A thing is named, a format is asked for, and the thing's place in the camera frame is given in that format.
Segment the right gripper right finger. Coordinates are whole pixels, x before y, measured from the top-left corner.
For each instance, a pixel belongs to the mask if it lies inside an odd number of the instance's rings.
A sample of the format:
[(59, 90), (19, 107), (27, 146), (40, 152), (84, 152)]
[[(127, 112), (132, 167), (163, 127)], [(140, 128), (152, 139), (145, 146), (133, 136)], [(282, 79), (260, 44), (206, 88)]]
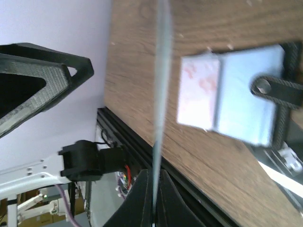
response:
[(185, 204), (171, 177), (165, 170), (160, 171), (156, 216), (156, 226), (158, 227), (204, 226)]

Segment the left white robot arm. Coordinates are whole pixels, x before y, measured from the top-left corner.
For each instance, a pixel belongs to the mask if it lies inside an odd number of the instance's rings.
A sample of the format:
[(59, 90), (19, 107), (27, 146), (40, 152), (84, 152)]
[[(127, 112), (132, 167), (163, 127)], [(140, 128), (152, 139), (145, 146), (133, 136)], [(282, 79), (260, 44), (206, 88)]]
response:
[[(93, 74), (85, 57), (30, 43), (1, 46), (0, 135), (51, 109)], [(8, 225), (16, 227), (25, 216), (26, 204), (17, 205), (23, 191), (100, 177), (97, 145), (86, 140), (65, 146), (56, 155), (2, 170), (0, 197), (7, 200)]]

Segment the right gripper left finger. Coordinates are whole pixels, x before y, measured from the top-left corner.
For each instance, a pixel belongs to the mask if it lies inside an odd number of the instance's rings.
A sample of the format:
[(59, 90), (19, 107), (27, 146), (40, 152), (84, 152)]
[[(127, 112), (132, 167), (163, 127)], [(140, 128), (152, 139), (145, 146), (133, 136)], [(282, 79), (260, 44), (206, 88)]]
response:
[(152, 175), (142, 170), (125, 201), (105, 227), (150, 227), (152, 225)]

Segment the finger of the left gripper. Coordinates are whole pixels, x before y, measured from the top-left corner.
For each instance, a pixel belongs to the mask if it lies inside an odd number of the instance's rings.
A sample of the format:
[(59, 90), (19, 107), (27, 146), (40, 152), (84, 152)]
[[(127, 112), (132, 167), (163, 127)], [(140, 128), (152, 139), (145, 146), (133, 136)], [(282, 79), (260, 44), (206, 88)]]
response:
[(1, 137), (57, 105), (93, 74), (86, 57), (31, 43), (1, 45)]

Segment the black leather card holder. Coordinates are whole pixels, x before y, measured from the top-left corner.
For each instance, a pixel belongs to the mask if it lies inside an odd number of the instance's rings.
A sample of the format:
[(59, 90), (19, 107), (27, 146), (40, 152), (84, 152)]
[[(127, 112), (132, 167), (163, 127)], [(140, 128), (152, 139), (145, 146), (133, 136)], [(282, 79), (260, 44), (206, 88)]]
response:
[(296, 41), (182, 57), (177, 122), (279, 149), (290, 111), (303, 103), (302, 50)]

